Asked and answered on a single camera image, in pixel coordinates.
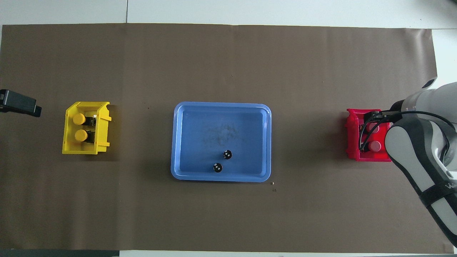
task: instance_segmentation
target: brown paper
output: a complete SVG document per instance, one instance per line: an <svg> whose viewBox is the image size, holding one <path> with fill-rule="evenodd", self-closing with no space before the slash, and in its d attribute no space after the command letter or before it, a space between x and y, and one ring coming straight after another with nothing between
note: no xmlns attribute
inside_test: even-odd
<svg viewBox="0 0 457 257"><path fill-rule="evenodd" d="M430 30L13 25L0 68L0 88L43 108L0 114L0 248L452 252L393 163L345 154L347 108L436 76ZM76 101L111 102L106 153L61 154ZM173 178L181 101L269 106L270 179Z"/></svg>

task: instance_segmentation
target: blue tray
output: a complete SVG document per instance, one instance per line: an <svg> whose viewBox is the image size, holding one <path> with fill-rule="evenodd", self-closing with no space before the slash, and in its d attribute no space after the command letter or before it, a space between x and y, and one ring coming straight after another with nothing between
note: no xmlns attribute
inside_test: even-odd
<svg viewBox="0 0 457 257"><path fill-rule="evenodd" d="M233 157L226 160L223 152ZM221 172L213 165L222 164ZM264 182L271 174L271 111L263 104L182 102L175 108L171 173L182 180Z"/></svg>

